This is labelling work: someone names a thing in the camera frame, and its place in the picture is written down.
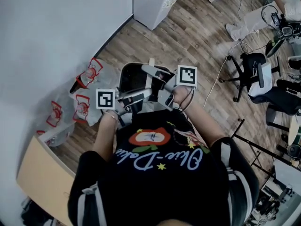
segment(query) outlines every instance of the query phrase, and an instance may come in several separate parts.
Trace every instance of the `white pants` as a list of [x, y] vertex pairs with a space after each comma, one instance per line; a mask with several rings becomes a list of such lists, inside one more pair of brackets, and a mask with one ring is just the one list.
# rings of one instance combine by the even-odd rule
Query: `white pants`
[[[276, 2], [272, 2], [269, 5], [277, 8], [278, 16], [280, 17], [281, 11], [276, 5]], [[271, 17], [272, 13], [276, 13], [275, 8], [266, 7], [264, 9], [263, 16], [267, 22], [264, 22], [264, 20], [262, 19], [261, 11], [262, 7], [246, 14], [238, 24], [230, 25], [228, 32], [230, 33], [231, 37], [234, 40], [244, 39], [247, 35], [256, 32], [257, 30], [270, 27], [267, 25], [267, 23], [275, 27], [273, 19]]]

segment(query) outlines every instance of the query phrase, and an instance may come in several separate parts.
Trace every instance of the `laminate flooring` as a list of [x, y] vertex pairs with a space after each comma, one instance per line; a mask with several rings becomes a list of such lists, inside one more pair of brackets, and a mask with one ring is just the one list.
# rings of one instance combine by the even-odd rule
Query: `laminate flooring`
[[[265, 0], [242, 0], [240, 16], [261, 7]], [[155, 58], [155, 64], [164, 65], [174, 70], [179, 64], [198, 67], [198, 89], [195, 99], [203, 106], [220, 71], [220, 78], [229, 79], [237, 75], [234, 64], [227, 61], [221, 66], [227, 54], [233, 54], [239, 63], [242, 48], [235, 46], [228, 36], [224, 26], [226, 23], [239, 21], [238, 9], [240, 0], [216, 0], [212, 4], [208, 0], [178, 0], [172, 7], [167, 18], [153, 31], [148, 30], [141, 23], [131, 20], [110, 41], [99, 54], [98, 58], [116, 67], [118, 71], [128, 62], [148, 62]], [[273, 31], [265, 29], [253, 33], [244, 39], [251, 48], [258, 49], [267, 44], [273, 37]], [[257, 50], [264, 53], [264, 48]], [[283, 72], [288, 72], [287, 57], [293, 54], [291, 47], [284, 44], [277, 52]], [[276, 56], [269, 61], [276, 66]], [[269, 127], [265, 123], [267, 104], [255, 105], [249, 99], [246, 89], [239, 103], [233, 102], [238, 95], [236, 83], [217, 82], [207, 100], [205, 110], [211, 114], [228, 135], [232, 135], [239, 125], [238, 119], [245, 119], [245, 123], [238, 134], [261, 146], [276, 152], [276, 144], [280, 143], [282, 131]], [[288, 126], [289, 117], [279, 113], [278, 123]], [[89, 127], [86, 124], [76, 124], [74, 133], [66, 143], [53, 148], [53, 151], [76, 171], [79, 156], [92, 148], [96, 137], [98, 124]], [[249, 162], [255, 156], [247, 143], [235, 139], [243, 155]], [[261, 153], [259, 156], [262, 166], [271, 170], [272, 157]], [[267, 175], [253, 166], [253, 169], [263, 185]]]

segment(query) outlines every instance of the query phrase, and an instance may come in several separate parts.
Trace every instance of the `office chair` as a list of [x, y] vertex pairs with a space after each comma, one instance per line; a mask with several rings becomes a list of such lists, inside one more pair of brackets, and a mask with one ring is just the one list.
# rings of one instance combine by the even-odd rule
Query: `office chair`
[[[228, 56], [228, 59], [232, 59], [239, 77], [229, 80], [219, 79], [220, 83], [228, 81], [240, 81], [240, 85], [237, 86], [239, 89], [238, 97], [234, 97], [234, 102], [239, 102], [244, 87], [247, 87], [249, 91], [251, 85], [255, 82], [259, 82], [261, 88], [264, 86], [262, 67], [266, 63], [264, 54], [253, 53], [253, 54], [242, 54], [241, 58], [243, 60], [244, 72], [241, 71], [237, 61], [233, 56]], [[272, 73], [278, 72], [281, 76], [279, 59], [277, 57], [278, 66], [272, 68]], [[254, 71], [257, 70], [257, 76], [254, 76]], [[284, 112], [288, 115], [299, 114], [298, 111], [301, 109], [301, 99], [293, 94], [290, 94], [279, 87], [272, 87], [270, 91], [263, 95], [258, 95], [255, 97], [250, 96], [250, 99], [255, 104], [268, 102], [269, 106], [266, 112], [266, 123], [268, 125], [274, 125], [272, 122], [275, 119], [276, 112]]]
[[[247, 90], [249, 91], [251, 85], [255, 82], [259, 82], [259, 86], [260, 88], [264, 87], [264, 82], [263, 82], [263, 75], [262, 75], [262, 69], [261, 69], [261, 65], [265, 64], [267, 62], [267, 60], [265, 59], [264, 54], [261, 53], [253, 53], [253, 54], [246, 54], [243, 53], [240, 58], [243, 60], [243, 68], [244, 71], [242, 72], [241, 68], [239, 67], [236, 59], [232, 56], [229, 55], [227, 57], [228, 60], [233, 61], [237, 72], [239, 74], [239, 76], [237, 78], [233, 78], [233, 79], [229, 79], [229, 80], [223, 80], [223, 79], [219, 79], [220, 83], [224, 83], [224, 82], [231, 82], [231, 81], [240, 81], [240, 85], [237, 86], [238, 91], [238, 97], [234, 97], [233, 101], [234, 102], [239, 102], [241, 95], [242, 95], [242, 91], [244, 89], [244, 87], [247, 87]], [[280, 72], [280, 66], [279, 66], [279, 60], [278, 60], [278, 66], [275, 68], [272, 68], [272, 73], [278, 72], [279, 75], [281, 76], [281, 72]]]

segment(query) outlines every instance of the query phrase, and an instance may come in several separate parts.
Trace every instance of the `power cord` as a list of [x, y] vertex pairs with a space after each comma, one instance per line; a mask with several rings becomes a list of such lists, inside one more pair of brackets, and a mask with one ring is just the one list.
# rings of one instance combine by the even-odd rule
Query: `power cord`
[[213, 84], [213, 86], [212, 86], [212, 88], [211, 88], [211, 90], [210, 90], [208, 96], [207, 96], [206, 99], [205, 99], [203, 108], [205, 108], [206, 102], [207, 102], [209, 96], [211, 95], [211, 92], [212, 92], [213, 88], [214, 88], [215, 85], [216, 85], [216, 82], [217, 82], [217, 80], [218, 80], [218, 77], [220, 76], [220, 73], [221, 73], [221, 71], [222, 71], [222, 68], [223, 68], [224, 64], [226, 63], [226, 61], [227, 61], [227, 59], [228, 59], [228, 56], [230, 55], [230, 51], [233, 50], [233, 49], [234, 49], [237, 45], [239, 45], [239, 44], [240, 44], [240, 46], [241, 46], [242, 44], [246, 44], [247, 46], [249, 46], [250, 49], [252, 49], [252, 48], [250, 47], [250, 45], [248, 45], [247, 43], [243, 43], [243, 41], [237, 43], [236, 45], [234, 45], [232, 48], [229, 49], [228, 54], [227, 54], [227, 56], [226, 56], [226, 58], [225, 58], [225, 61], [223, 62], [222, 66], [221, 66], [221, 68], [220, 68], [220, 70], [219, 70], [219, 72], [218, 72], [218, 74], [217, 74], [216, 80], [215, 80], [215, 82], [214, 82], [214, 84]]
[[254, 50], [252, 50], [251, 52], [246, 53], [246, 54], [247, 54], [247, 55], [248, 55], [248, 54], [251, 54], [252, 52], [257, 51], [257, 50], [260, 50], [261, 48], [264, 48], [264, 47], [266, 47], [266, 46], [267, 46], [267, 45], [264, 45], [264, 46], [262, 46], [262, 47], [260, 47], [260, 48], [254, 49]]
[[239, 10], [237, 11], [237, 14], [238, 14], [239, 19], [241, 20], [241, 17], [240, 17], [240, 15], [239, 15], [239, 12], [240, 12], [240, 10], [241, 10], [242, 1], [241, 1], [241, 0], [239, 0], [239, 1], [240, 1], [240, 5], [239, 5]]
[[240, 46], [241, 46], [241, 53], [247, 53], [248, 52], [248, 47], [246, 45], [242, 46], [243, 41], [245, 40], [246, 37], [244, 37], [242, 39], [242, 41], [240, 42]]

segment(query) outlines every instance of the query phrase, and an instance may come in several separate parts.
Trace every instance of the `yellow star print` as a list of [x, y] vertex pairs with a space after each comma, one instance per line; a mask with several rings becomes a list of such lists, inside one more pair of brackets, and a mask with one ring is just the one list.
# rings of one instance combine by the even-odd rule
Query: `yellow star print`
[[174, 125], [173, 123], [171, 123], [171, 122], [169, 122], [169, 121], [167, 121], [167, 123], [175, 127], [175, 125]]
[[194, 147], [196, 146], [196, 145], [194, 145], [193, 143], [189, 143], [189, 148], [192, 148], [192, 149], [194, 149]]
[[157, 167], [158, 167], [158, 169], [163, 170], [163, 169], [166, 169], [165, 165], [166, 165], [166, 164], [160, 163], [159, 165], [157, 165]]

